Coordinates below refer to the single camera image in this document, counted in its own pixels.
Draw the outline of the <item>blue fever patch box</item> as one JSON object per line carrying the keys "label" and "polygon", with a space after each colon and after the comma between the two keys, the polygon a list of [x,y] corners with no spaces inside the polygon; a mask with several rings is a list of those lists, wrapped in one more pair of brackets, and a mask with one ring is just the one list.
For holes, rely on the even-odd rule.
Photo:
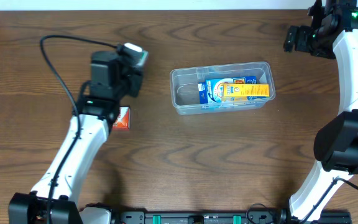
{"label": "blue fever patch box", "polygon": [[[230,100],[222,100],[223,84],[259,84],[255,76],[248,77],[237,77],[237,78],[218,78],[218,79],[207,79],[204,82],[198,84],[200,103],[223,103]],[[266,98],[263,96],[248,96],[247,99],[234,101],[248,101],[257,98]]]}

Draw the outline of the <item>white green Panadol box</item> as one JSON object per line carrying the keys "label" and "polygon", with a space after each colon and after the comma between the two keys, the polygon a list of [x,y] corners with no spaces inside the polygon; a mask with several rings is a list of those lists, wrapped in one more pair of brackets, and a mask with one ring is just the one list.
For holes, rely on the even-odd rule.
{"label": "white green Panadol box", "polygon": [[144,68],[144,65],[145,65],[145,63],[146,63],[146,61],[147,61],[147,59],[148,59],[148,56],[149,56],[148,51],[143,50],[143,51],[142,51],[142,54],[141,54],[141,56],[140,56],[140,59],[139,59],[139,61],[138,61],[137,64],[136,64],[136,67],[137,67],[138,69],[143,69],[143,68]]}

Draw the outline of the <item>red Panadol ActiFast box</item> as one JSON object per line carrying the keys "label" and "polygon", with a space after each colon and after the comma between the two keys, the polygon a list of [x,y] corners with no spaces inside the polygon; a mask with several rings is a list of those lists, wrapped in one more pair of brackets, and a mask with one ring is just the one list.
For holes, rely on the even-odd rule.
{"label": "red Panadol ActiFast box", "polygon": [[131,126],[131,109],[129,106],[121,106],[117,120],[113,123],[113,129],[128,130]]}

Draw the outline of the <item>clear plastic container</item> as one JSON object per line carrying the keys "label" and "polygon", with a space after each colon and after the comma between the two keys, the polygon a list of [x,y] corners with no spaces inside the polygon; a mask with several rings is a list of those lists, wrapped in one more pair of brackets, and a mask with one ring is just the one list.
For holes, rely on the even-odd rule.
{"label": "clear plastic container", "polygon": [[[223,103],[200,103],[198,84],[207,79],[255,76],[257,83],[268,84],[270,96],[248,101]],[[275,98],[272,71],[267,62],[210,65],[205,67],[180,68],[171,71],[171,96],[173,106],[180,115],[220,113],[259,109]]]}

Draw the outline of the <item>yellow medicine box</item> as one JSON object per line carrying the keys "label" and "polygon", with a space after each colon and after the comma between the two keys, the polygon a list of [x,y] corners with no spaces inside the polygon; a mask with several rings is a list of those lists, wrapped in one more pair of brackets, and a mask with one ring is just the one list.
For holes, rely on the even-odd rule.
{"label": "yellow medicine box", "polygon": [[241,100],[247,99],[248,96],[270,95],[268,84],[223,84],[222,100]]}

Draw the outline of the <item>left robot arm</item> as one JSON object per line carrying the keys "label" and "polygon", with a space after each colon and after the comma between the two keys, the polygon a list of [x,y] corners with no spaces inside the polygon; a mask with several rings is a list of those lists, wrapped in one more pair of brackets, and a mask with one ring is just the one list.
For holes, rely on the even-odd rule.
{"label": "left robot arm", "polygon": [[139,94],[148,56],[129,44],[116,52],[92,54],[91,78],[80,88],[65,140],[30,193],[14,194],[9,223],[118,223],[109,207],[97,203],[79,210],[78,199],[95,155],[117,120],[120,100]]}

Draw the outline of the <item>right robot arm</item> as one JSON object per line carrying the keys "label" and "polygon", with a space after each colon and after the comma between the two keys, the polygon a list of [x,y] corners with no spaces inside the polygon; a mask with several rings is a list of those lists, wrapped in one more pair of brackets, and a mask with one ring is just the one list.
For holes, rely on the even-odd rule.
{"label": "right robot arm", "polygon": [[317,0],[309,26],[288,29],[283,48],[334,59],[339,72],[337,116],[314,139],[314,164],[275,223],[350,223],[347,212],[324,210],[342,185],[358,174],[358,6],[356,0]]}

